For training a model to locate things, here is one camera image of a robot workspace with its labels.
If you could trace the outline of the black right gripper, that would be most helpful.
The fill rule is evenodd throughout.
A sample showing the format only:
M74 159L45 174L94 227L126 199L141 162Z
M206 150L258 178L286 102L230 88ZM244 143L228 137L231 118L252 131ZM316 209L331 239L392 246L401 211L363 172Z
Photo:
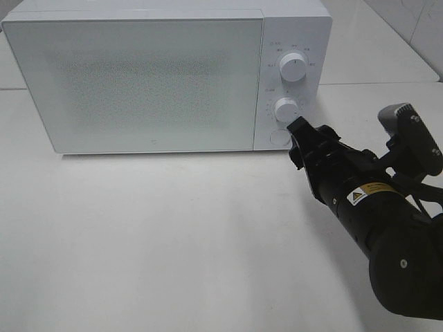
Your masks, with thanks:
M313 127L299 117L287 126L291 135L289 158L297 170L305 171L311 193L324 204L332 204L355 187L373 182L385 183L404 196L436 201L436 188L395 172L382 157L370 150L353 149L340 142L341 137L327 125ZM307 154L307 167L302 156Z

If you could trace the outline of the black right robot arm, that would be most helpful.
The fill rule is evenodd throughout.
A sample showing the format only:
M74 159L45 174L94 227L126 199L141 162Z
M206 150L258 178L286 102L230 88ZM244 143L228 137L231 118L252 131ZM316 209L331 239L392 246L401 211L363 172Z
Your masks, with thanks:
M304 118L288 131L290 159L368 258L380 304L398 315L441 320L442 222L408 202L370 150L349 147L331 127Z

